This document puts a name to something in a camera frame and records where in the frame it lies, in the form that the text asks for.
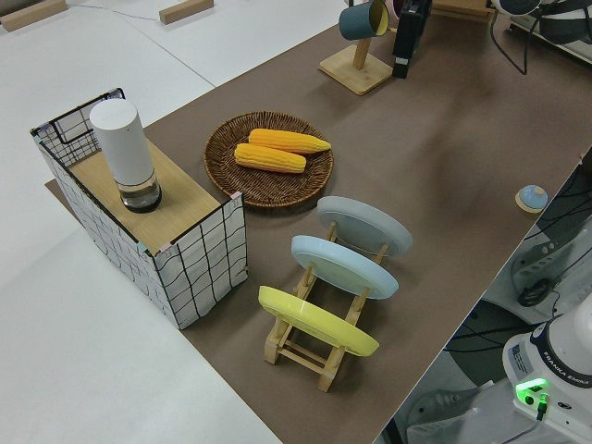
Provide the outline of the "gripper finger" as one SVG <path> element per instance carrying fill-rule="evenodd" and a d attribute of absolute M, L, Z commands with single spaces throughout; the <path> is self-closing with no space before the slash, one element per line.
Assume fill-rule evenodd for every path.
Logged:
<path fill-rule="evenodd" d="M 392 76 L 395 78 L 406 78 L 409 72 L 411 60 L 419 44 L 412 46 L 396 47 L 393 49 L 394 65 Z"/>

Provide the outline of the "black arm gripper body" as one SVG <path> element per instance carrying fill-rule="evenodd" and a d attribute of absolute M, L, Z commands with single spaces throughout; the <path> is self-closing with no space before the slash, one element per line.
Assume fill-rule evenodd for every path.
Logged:
<path fill-rule="evenodd" d="M 418 45 L 430 16 L 431 8 L 431 0 L 394 2 L 394 10 L 399 19 L 396 45 Z"/>

